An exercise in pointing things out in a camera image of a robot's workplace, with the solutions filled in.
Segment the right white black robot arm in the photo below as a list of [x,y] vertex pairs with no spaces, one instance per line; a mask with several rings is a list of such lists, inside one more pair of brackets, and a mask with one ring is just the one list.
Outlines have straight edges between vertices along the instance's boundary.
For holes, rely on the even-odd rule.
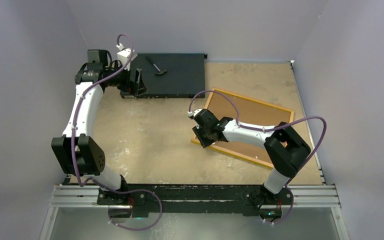
[[234,142],[266,151],[274,169],[262,184],[260,196],[268,204],[280,198],[281,190],[306,164],[311,153],[309,145],[286,122],[263,126],[242,123],[232,117],[218,119],[206,108],[187,114],[196,123],[192,130],[203,148],[216,142]]

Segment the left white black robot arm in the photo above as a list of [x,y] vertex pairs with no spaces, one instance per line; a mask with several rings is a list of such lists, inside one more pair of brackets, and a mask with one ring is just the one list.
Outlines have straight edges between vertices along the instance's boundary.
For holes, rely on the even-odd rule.
[[74,77],[75,100],[61,136],[51,140],[51,149],[67,175],[75,176],[79,186],[89,181],[102,189],[104,196],[118,205],[126,203],[131,191],[125,178],[106,166],[104,150],[93,139],[93,127],[105,89],[116,87],[133,97],[146,93],[141,69],[131,73],[135,50],[120,46],[113,59],[105,49],[89,49],[87,62]]

